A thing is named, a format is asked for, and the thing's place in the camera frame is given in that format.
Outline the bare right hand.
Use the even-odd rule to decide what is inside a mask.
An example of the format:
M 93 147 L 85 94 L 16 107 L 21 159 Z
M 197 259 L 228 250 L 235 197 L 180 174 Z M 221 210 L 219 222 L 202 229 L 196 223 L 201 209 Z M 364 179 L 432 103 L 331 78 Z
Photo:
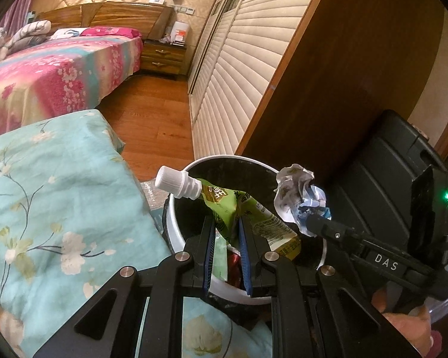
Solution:
M 372 305 L 418 350 L 421 357 L 437 357 L 442 352 L 442 336 L 431 329 L 431 317 L 425 305 L 414 308 L 412 314 L 387 312 L 386 288 L 373 294 Z

